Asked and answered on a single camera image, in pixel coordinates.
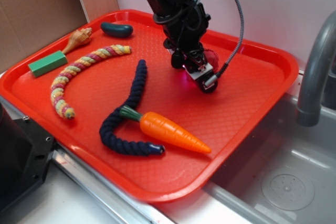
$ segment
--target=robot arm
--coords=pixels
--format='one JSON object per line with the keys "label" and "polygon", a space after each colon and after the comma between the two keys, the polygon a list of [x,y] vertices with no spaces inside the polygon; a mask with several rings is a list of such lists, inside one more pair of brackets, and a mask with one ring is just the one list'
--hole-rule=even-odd
{"label": "robot arm", "polygon": [[154,21],[162,25],[166,40],[163,45],[172,54],[172,67],[185,68],[205,93],[213,92],[217,81],[204,84],[214,76],[200,40],[208,28],[210,15],[198,0],[147,0]]}

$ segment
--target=rope toy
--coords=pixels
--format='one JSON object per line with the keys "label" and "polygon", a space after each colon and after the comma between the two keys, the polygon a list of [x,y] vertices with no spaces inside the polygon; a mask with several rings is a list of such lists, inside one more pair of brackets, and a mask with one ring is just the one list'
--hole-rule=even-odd
{"label": "rope toy", "polygon": [[96,62],[130,53],[131,47],[129,46],[112,45],[87,54],[67,66],[54,79],[51,85],[50,100],[57,114],[61,118],[69,120],[74,119],[76,116],[74,109],[64,100],[64,88],[73,77]]}
{"label": "rope toy", "polygon": [[145,60],[140,60],[136,67],[135,78],[132,82],[131,92],[127,100],[118,108],[116,108],[103,122],[99,134],[101,141],[105,146],[111,150],[124,154],[134,156],[149,156],[149,155],[161,155],[164,152],[163,145],[155,145],[151,142],[128,142],[114,135],[113,131],[123,121],[123,118],[119,116],[120,109],[128,105],[135,109],[142,97],[143,88],[146,81],[147,66]]}

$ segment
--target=striped rope toy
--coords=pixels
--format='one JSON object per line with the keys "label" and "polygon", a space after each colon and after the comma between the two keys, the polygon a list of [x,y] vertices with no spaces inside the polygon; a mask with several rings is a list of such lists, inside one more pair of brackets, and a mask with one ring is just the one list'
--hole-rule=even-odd
{"label": "striped rope toy", "polygon": [[131,47],[112,45],[100,48],[87,54],[67,66],[53,81],[51,85],[50,99],[57,114],[61,118],[74,119],[76,114],[74,109],[64,99],[64,88],[66,84],[82,70],[90,67],[93,63],[103,61],[113,56],[130,54]]}

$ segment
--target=sink drain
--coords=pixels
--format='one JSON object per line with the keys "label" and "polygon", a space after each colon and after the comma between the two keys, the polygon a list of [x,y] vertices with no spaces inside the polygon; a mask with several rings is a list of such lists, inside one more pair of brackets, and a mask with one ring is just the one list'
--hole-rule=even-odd
{"label": "sink drain", "polygon": [[266,174],[261,189],[268,202],[283,210],[300,210],[314,199],[314,187],[310,179],[288,168]]}

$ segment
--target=green block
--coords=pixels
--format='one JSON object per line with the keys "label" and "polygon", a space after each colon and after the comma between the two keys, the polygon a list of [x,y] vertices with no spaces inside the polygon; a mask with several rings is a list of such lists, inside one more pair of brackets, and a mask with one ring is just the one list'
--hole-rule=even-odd
{"label": "green block", "polygon": [[68,63],[66,56],[61,51],[57,51],[40,60],[28,64],[28,66],[33,75],[35,77],[39,77],[42,74],[52,71],[66,63]]}

